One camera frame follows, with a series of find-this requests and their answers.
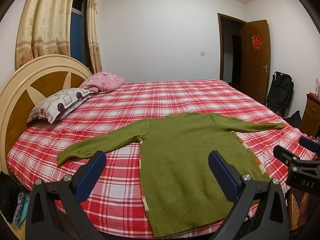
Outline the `green knit sweater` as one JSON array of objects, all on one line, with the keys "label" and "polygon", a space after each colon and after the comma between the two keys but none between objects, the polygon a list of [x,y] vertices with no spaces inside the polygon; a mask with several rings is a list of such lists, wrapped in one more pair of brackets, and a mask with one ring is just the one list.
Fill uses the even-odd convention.
[{"label": "green knit sweater", "polygon": [[255,123],[216,113],[171,114],[77,142],[57,155],[57,164],[138,142],[144,209],[153,235],[163,237],[224,219],[231,210],[232,203],[209,168],[210,152],[218,151],[227,163],[254,180],[269,181],[237,133],[283,128],[283,123]]}]

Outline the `dark clothes pile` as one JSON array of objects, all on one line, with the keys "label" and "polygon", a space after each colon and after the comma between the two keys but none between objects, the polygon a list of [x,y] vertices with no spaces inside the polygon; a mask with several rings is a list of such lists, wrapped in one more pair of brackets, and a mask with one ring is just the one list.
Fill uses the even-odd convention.
[{"label": "dark clothes pile", "polygon": [[1,171],[1,213],[9,224],[22,227],[29,201],[30,194],[25,187]]}]

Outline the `brown wooden dresser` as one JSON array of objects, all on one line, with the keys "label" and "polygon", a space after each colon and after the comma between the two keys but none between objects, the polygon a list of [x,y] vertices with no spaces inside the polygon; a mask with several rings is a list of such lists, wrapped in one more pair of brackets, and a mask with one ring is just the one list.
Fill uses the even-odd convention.
[{"label": "brown wooden dresser", "polygon": [[319,137],[320,104],[313,93],[306,95],[307,101],[299,130],[309,137]]}]

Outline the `black bag on floor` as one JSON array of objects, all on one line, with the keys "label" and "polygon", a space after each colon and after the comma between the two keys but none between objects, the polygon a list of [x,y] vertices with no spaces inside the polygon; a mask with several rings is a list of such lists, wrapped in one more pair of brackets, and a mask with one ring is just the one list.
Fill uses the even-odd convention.
[{"label": "black bag on floor", "polygon": [[294,128],[299,128],[301,124],[301,117],[300,117],[300,111],[297,110],[294,114],[292,114],[290,117],[284,119],[289,125],[291,125]]}]

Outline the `red plaid bed sheet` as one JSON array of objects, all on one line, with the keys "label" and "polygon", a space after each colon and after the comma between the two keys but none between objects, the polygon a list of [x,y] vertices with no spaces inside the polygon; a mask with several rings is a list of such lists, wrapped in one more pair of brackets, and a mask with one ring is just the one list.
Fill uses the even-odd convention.
[{"label": "red plaid bed sheet", "polygon": [[[7,156],[8,169],[27,189],[38,178],[60,180],[85,163],[74,159],[57,166],[68,146],[144,118],[183,112],[215,112],[251,122],[281,122],[281,117],[228,83],[215,80],[127,83],[95,95],[60,122],[30,126]],[[89,199],[82,203],[94,226],[105,233],[152,238],[139,189],[136,143],[107,155],[107,164]]]}]

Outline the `black folded stroller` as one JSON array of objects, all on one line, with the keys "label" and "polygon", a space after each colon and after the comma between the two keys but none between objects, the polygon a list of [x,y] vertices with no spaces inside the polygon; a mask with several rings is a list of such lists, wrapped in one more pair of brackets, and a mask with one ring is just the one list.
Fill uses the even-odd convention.
[{"label": "black folded stroller", "polygon": [[284,117],[291,102],[293,87],[294,83],[289,74],[274,72],[266,99],[266,107],[276,115]]}]

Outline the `white patterned pillow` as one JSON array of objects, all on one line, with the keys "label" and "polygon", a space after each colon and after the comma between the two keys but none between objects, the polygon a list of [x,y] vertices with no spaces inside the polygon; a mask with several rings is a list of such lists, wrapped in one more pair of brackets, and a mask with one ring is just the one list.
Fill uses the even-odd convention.
[{"label": "white patterned pillow", "polygon": [[44,119],[50,124],[64,119],[88,100],[93,93],[83,88],[63,89],[40,101],[27,118],[27,123]]}]

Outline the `brown wooden door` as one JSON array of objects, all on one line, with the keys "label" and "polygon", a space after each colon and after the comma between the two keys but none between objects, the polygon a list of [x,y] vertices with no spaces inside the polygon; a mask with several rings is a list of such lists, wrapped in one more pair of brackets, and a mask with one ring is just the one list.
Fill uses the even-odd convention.
[{"label": "brown wooden door", "polygon": [[[264,104],[267,96],[271,45],[267,20],[247,22],[241,30],[242,35],[242,68],[240,91],[255,101]],[[263,43],[260,50],[252,46],[252,36],[259,35]],[[265,72],[262,66],[268,66]]]}]

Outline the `red door decoration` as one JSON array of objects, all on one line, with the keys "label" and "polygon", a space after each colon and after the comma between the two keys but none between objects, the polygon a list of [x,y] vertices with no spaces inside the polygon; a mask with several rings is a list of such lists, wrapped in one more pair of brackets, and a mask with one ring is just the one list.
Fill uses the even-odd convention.
[{"label": "red door decoration", "polygon": [[254,49],[260,50],[262,47],[263,43],[260,39],[259,35],[253,35],[252,36],[252,46]]}]

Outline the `cream wooden headboard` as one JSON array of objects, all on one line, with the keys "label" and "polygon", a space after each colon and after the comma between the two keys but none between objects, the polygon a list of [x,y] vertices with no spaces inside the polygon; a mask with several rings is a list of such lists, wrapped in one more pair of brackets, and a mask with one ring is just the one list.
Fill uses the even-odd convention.
[{"label": "cream wooden headboard", "polygon": [[64,55],[38,57],[13,74],[1,90],[1,171],[10,174],[7,155],[29,127],[33,107],[62,89],[79,87],[91,75],[81,62]]}]

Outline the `pink floral pillow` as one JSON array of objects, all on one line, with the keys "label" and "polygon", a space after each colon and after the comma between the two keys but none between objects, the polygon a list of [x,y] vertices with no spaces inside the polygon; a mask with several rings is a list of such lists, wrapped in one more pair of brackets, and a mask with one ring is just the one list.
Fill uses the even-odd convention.
[{"label": "pink floral pillow", "polygon": [[98,72],[87,78],[79,88],[89,90],[93,94],[106,94],[120,88],[126,80],[107,72]]}]

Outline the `dark window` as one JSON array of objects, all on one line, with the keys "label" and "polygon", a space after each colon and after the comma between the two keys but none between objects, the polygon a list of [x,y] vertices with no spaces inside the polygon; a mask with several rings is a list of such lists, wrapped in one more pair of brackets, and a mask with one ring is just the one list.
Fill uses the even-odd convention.
[{"label": "dark window", "polygon": [[71,57],[91,69],[87,37],[87,0],[73,0],[71,13]]}]

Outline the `beige left curtain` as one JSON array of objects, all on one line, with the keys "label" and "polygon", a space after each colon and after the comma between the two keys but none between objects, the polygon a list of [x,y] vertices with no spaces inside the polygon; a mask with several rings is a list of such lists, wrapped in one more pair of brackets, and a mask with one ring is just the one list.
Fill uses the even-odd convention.
[{"label": "beige left curtain", "polygon": [[16,41],[15,68],[44,55],[71,54],[73,0],[26,0]]}]

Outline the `beige curtain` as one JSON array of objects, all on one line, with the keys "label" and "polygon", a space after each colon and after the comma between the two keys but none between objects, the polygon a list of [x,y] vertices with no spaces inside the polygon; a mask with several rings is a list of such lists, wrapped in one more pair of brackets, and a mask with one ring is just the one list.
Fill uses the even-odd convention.
[{"label": "beige curtain", "polygon": [[97,0],[87,0],[87,36],[89,46],[89,56],[93,73],[102,71],[101,56],[97,33]]},{"label": "beige curtain", "polygon": [[44,55],[71,54],[73,0],[26,0],[16,41],[15,68]]}]

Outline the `beige right curtain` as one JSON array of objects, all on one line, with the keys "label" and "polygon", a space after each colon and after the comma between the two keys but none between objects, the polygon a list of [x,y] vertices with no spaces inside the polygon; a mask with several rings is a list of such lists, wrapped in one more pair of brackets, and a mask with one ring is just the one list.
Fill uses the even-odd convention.
[{"label": "beige right curtain", "polygon": [[101,56],[97,33],[97,0],[87,0],[87,36],[89,46],[89,56],[93,73],[102,71]]}]

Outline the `dark wooden door frame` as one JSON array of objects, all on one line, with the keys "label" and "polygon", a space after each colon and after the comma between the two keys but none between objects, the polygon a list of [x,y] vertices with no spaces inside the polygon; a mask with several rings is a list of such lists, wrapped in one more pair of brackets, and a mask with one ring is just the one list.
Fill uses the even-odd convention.
[{"label": "dark wooden door frame", "polygon": [[220,80],[239,90],[242,68],[241,30],[246,22],[232,16],[217,14],[220,39]]}]

